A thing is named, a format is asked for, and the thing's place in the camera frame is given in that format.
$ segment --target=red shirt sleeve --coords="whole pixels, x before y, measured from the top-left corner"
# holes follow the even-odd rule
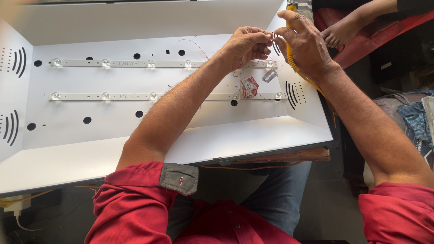
[[[178,175],[183,174],[179,168],[191,166],[177,165],[178,170],[173,173],[167,170],[167,165],[171,164],[141,163],[108,175],[94,196],[97,219],[86,236],[85,244],[171,243],[166,235],[168,209],[178,191],[168,189],[179,187],[174,183],[181,185]],[[170,181],[168,178],[173,175],[176,178]],[[182,179],[197,183],[191,175],[184,175]]]
[[[385,182],[358,204],[370,244],[434,243],[434,189]]]

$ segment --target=white plug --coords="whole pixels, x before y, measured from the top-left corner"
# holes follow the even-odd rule
[[[28,198],[31,197],[31,194],[25,194],[25,195],[18,195],[18,196],[13,196],[13,197],[8,197],[6,198],[7,200],[20,200],[23,198]],[[4,208],[5,212],[10,212],[13,211],[13,215],[14,216],[21,216],[21,210],[28,208],[31,206],[31,199],[29,200],[25,200],[25,201],[19,201],[17,203],[14,203],[12,205],[10,205],[7,208]]]

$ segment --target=plaid cloth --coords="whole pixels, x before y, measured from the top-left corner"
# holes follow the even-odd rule
[[[402,116],[406,126],[414,130],[414,135],[417,139],[425,142],[431,149],[434,149],[427,114],[422,102],[399,108],[396,112]]]
[[[313,23],[312,0],[297,0],[294,2],[298,2],[299,6],[296,13],[306,16]]]

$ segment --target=red chair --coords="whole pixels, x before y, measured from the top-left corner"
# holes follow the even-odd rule
[[[343,19],[347,14],[348,12],[341,10],[321,8],[313,13],[313,19],[318,29],[323,31]],[[432,19],[434,19],[434,10],[395,22],[374,21],[365,26],[347,43],[337,47],[339,53],[333,60],[343,69],[346,69],[391,39]]]

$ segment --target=bare foot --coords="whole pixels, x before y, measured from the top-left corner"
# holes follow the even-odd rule
[[[363,28],[362,20],[351,13],[321,32],[327,47],[335,48],[347,43]]]

